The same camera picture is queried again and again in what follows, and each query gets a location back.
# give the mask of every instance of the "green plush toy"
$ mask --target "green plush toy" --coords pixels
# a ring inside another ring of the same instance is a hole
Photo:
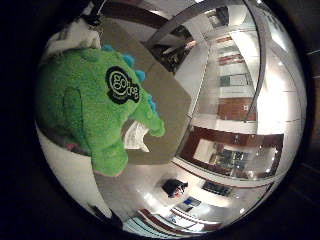
[[[111,46],[63,52],[40,68],[36,88],[37,122],[91,155],[93,169],[119,174],[128,162],[121,128],[130,118],[164,134],[152,97],[141,86],[134,59]]]

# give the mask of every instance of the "white fabric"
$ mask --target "white fabric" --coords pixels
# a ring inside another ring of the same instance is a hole
[[[100,36],[82,18],[72,22],[47,42],[42,61],[68,49],[101,48]]]
[[[135,121],[124,136],[124,147],[126,149],[141,149],[144,152],[150,152],[148,147],[144,144],[144,135],[148,133],[149,129]]]

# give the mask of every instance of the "white wall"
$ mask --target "white wall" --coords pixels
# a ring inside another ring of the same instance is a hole
[[[230,121],[230,120],[216,120],[215,130],[244,133],[244,134],[256,134],[258,128],[257,122],[246,122],[243,121]]]
[[[248,69],[245,63],[234,63],[224,66],[219,66],[220,76],[229,76],[236,74],[246,74]]]
[[[229,5],[229,26],[240,25],[245,20],[248,10],[245,5]]]
[[[189,115],[192,115],[208,60],[209,47],[206,43],[194,46],[180,65],[175,78],[191,96]]]
[[[254,89],[251,85],[220,88],[220,98],[253,97],[253,95]]]
[[[230,36],[243,56],[256,88],[260,68],[260,48],[256,31],[231,32]]]

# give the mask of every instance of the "wooden trim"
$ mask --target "wooden trim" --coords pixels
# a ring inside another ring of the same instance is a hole
[[[283,147],[283,134],[270,134],[270,135],[257,135],[257,134],[242,134],[224,132],[200,127],[193,127],[193,131],[190,132],[189,137],[181,150],[180,157],[184,160],[224,176],[230,176],[231,171],[236,174],[237,178],[249,179],[248,172],[244,172],[237,169],[223,168],[219,165],[211,165],[193,158],[196,149],[201,139],[225,144],[228,146],[240,146],[240,147],[259,147],[264,148],[276,148],[277,153],[274,155],[274,161],[271,166],[270,172],[255,173],[255,177],[258,179],[274,176],[280,163],[282,147]]]
[[[194,172],[191,172],[190,170],[182,167],[182,166],[181,166],[180,164],[178,164],[178,163],[175,163],[175,162],[173,162],[173,161],[172,161],[172,163],[173,163],[174,165],[178,166],[179,168],[185,170],[186,172],[188,172],[188,173],[190,173],[190,174],[198,177],[198,178],[201,178],[201,179],[203,179],[203,180],[205,180],[205,181],[208,181],[208,182],[211,182],[211,183],[214,183],[214,184],[218,184],[218,185],[221,185],[221,186],[225,186],[225,187],[243,188],[243,189],[253,189],[253,188],[265,187],[265,186],[268,186],[268,185],[270,184],[270,183],[266,183],[266,184],[263,184],[263,185],[260,185],[260,186],[254,186],[254,187],[239,187],[239,186],[234,186],[234,185],[229,185],[229,184],[223,184],[223,183],[219,183],[219,182],[213,181],[213,180],[211,180],[211,179],[205,178],[205,177],[203,177],[203,176],[201,176],[201,175],[199,175],[199,174],[196,174],[196,173],[194,173]]]

